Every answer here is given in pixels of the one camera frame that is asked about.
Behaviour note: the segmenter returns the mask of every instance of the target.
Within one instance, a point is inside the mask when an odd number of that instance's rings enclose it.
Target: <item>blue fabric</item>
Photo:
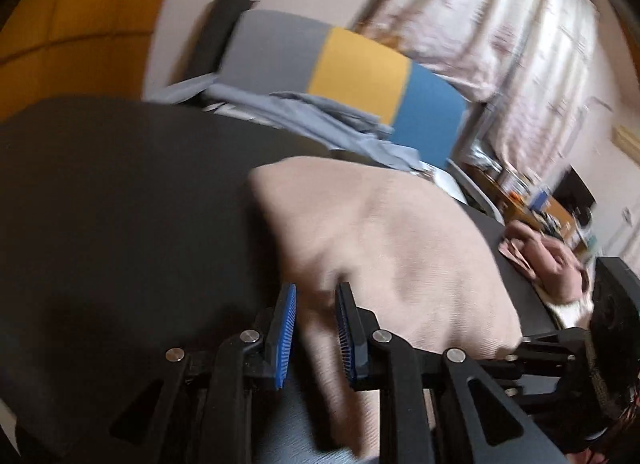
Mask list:
[[[412,62],[389,140],[416,149],[425,163],[445,168],[465,108],[465,99],[449,83]]]

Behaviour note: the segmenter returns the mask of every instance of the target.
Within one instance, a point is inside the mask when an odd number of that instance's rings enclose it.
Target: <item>pink fabric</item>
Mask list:
[[[518,315],[489,246],[433,183],[316,157],[256,168],[250,182],[278,242],[283,277],[298,286],[296,321],[334,439],[356,455],[378,454],[378,393],[356,394],[344,377],[338,282],[350,282],[358,306],[417,348],[457,346],[494,358],[519,344]]]
[[[538,279],[557,303],[580,300],[588,290],[588,274],[564,242],[520,221],[509,223],[504,236],[500,252],[529,280]]]

